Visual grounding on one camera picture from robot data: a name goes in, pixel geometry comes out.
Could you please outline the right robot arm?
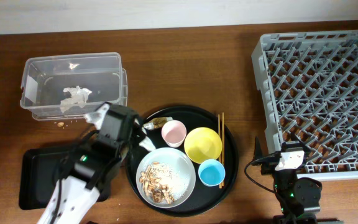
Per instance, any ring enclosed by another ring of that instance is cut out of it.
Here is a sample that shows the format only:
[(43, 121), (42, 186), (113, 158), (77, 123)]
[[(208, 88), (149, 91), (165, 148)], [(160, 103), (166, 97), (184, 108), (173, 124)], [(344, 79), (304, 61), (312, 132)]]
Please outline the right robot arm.
[(297, 176), (304, 168), (311, 150), (295, 134), (281, 145), (281, 150), (263, 155), (259, 139), (255, 138), (253, 160), (249, 166), (261, 166), (262, 175), (273, 177), (273, 189), (251, 180), (255, 185), (273, 193), (282, 214), (272, 218), (273, 223), (317, 223), (316, 214), (321, 210), (319, 200), (322, 183), (309, 177)]

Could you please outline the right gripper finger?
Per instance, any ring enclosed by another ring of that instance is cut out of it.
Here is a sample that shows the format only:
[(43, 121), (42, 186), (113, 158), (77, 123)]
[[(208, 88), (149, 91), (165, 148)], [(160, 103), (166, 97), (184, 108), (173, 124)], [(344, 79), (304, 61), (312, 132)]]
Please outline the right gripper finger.
[(254, 155), (253, 155), (253, 160), (254, 161), (260, 161), (263, 158), (263, 152), (262, 152), (262, 148), (260, 146), (260, 141), (258, 139), (258, 137), (255, 137), (255, 147), (254, 147)]
[(304, 152), (311, 152), (311, 149), (295, 134), (291, 133), (291, 148), (302, 149)]

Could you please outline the brown snack wrapper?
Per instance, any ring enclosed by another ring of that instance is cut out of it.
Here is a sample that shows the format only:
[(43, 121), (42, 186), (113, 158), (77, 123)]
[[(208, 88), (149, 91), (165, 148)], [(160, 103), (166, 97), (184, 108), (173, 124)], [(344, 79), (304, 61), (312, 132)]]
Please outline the brown snack wrapper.
[(151, 119), (149, 122), (145, 123), (143, 125), (143, 128), (147, 129), (147, 130), (159, 129), (159, 128), (162, 128), (167, 122), (172, 121), (172, 120), (173, 120), (172, 117), (154, 118), (154, 119)]

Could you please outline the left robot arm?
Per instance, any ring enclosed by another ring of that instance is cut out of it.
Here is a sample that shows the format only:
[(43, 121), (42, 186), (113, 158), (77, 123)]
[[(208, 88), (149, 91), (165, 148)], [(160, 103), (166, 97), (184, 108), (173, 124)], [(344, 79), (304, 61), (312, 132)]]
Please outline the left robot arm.
[(129, 107), (104, 103), (84, 117), (94, 128), (60, 160), (39, 223), (79, 223), (118, 175), (127, 153), (146, 139), (142, 118)]

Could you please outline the pink cup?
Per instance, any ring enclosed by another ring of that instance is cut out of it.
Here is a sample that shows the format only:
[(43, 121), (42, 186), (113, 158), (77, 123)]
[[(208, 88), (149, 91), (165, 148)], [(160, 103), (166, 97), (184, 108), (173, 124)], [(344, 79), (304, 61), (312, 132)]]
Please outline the pink cup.
[(169, 147), (177, 148), (184, 142), (187, 130), (181, 121), (172, 120), (163, 125), (161, 134)]

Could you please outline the yellow bowl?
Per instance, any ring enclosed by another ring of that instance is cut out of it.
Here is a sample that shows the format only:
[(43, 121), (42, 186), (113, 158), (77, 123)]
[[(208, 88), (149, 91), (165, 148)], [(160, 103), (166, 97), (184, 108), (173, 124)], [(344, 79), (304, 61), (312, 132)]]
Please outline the yellow bowl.
[(187, 134), (184, 149), (193, 162), (201, 164), (208, 159), (218, 159), (222, 152), (222, 140), (210, 128), (195, 128)]

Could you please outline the white napkin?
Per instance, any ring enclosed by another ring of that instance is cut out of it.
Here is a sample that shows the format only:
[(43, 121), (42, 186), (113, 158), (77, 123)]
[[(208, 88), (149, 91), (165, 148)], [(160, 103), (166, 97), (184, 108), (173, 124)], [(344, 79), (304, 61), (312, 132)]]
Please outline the white napkin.
[(87, 88), (80, 88), (79, 86), (76, 86), (75, 88), (64, 88), (63, 92), (69, 93), (70, 97), (60, 101), (60, 111), (62, 113), (74, 106), (83, 108), (89, 98), (89, 95), (92, 94), (91, 90)]
[[(140, 125), (140, 122), (138, 119), (135, 119), (134, 122), (138, 123)], [(146, 131), (146, 129), (143, 128), (143, 126), (142, 126), (142, 130), (147, 135), (147, 131)], [(147, 139), (145, 140), (145, 142), (142, 144), (139, 144), (139, 146), (143, 147), (145, 150), (147, 150), (149, 152), (156, 150), (155, 145), (153, 144), (152, 140), (148, 137), (148, 135), (147, 135)]]

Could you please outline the blue cup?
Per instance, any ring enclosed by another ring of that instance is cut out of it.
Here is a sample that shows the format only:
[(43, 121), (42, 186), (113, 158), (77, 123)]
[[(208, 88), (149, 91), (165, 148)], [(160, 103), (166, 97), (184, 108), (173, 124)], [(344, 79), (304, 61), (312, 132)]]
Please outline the blue cup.
[(214, 187), (223, 182), (226, 171), (219, 161), (208, 159), (200, 164), (198, 176), (205, 186)]

